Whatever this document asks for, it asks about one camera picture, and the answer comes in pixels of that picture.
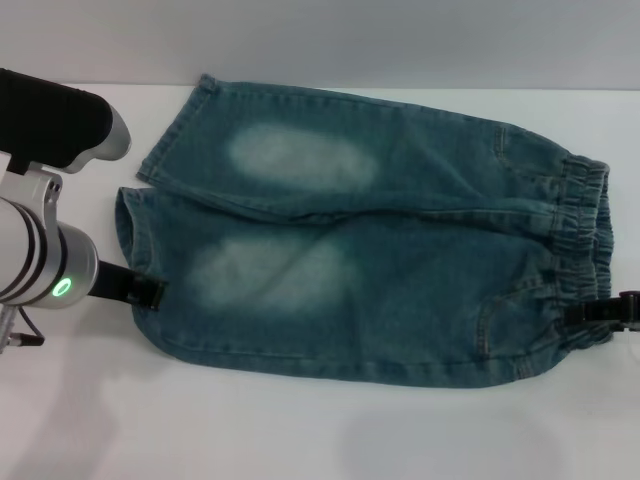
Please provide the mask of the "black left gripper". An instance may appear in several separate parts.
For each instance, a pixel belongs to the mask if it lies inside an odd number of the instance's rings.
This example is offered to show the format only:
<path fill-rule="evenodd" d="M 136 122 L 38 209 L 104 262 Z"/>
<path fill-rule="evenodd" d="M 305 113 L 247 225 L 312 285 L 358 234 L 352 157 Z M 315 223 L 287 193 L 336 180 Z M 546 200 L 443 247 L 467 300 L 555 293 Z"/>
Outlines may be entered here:
<path fill-rule="evenodd" d="M 92 297 L 130 303 L 144 309 L 158 309 L 166 282 L 106 261 L 99 261 Z"/>

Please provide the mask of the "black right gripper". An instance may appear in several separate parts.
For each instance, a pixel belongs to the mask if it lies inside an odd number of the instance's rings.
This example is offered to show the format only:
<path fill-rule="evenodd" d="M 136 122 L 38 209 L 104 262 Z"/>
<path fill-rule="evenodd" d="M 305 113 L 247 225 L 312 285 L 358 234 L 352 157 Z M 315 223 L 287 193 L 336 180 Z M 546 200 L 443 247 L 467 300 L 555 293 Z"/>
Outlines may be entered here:
<path fill-rule="evenodd" d="M 569 324 L 620 322 L 628 330 L 640 329 L 640 292 L 620 293 L 620 301 L 592 301 L 569 308 Z"/>

